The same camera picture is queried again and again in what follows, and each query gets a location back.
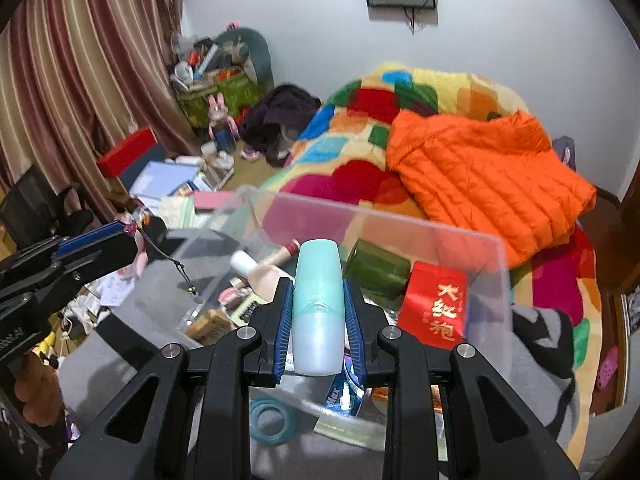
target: colorful blanket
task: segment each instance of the colorful blanket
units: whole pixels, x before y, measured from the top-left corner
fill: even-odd
[[[289,165],[263,187],[425,218],[385,167],[389,126],[401,108],[474,120],[527,111],[515,92],[475,75],[386,66],[332,94],[293,146]],[[567,453],[578,465],[602,342],[595,256],[584,232],[576,228],[568,244],[512,270],[511,285],[514,303],[556,308],[572,320],[580,421]]]

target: orange quilted vest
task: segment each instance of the orange quilted vest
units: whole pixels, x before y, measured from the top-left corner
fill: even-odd
[[[402,110],[386,164],[429,220],[504,241],[510,268],[565,243],[595,188],[564,166],[542,125],[517,112],[489,122]]]

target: red box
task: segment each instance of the red box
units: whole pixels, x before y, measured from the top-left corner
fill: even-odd
[[[466,318],[466,274],[415,262],[398,326],[422,344],[447,350],[462,343]]]
[[[142,128],[99,158],[98,169],[104,178],[117,178],[140,155],[157,143],[158,139],[151,128]]]

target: red tea packet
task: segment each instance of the red tea packet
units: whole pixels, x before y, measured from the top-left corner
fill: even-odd
[[[415,262],[398,326],[421,343],[451,350],[462,343],[466,317],[466,274]]]

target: pink book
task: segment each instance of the pink book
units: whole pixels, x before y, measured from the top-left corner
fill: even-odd
[[[195,191],[193,205],[196,213],[215,211],[233,195],[231,191]]]

